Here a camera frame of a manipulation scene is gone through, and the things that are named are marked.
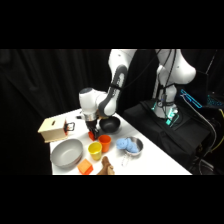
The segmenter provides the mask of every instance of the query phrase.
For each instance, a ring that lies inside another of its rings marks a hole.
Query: small cup
[[[102,145],[99,142],[94,142],[92,143],[89,148],[88,151],[90,153],[90,155],[92,156],[92,158],[96,161],[100,160],[102,157]]]
[[[110,148],[111,137],[108,135],[101,135],[98,140],[103,147],[102,152],[108,152]]]

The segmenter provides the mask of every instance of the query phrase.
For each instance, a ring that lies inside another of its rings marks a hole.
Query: orange cup
[[[108,152],[110,148],[111,137],[108,135],[101,135],[98,140],[103,147],[102,152],[103,153]]]

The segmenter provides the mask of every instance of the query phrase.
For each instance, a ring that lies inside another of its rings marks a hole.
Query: black pan
[[[115,133],[121,125],[121,121],[117,117],[109,117],[100,121],[100,127],[106,134]]]

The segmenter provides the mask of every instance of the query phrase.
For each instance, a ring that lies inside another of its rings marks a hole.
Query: box lid
[[[44,120],[43,124],[38,130],[38,133],[62,129],[65,126],[65,122],[65,117],[47,118]]]

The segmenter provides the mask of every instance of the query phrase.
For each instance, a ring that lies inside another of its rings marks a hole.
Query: wooden box
[[[68,138],[68,132],[65,131],[65,117],[56,117],[45,119],[38,133],[40,133],[45,143],[64,140]]]

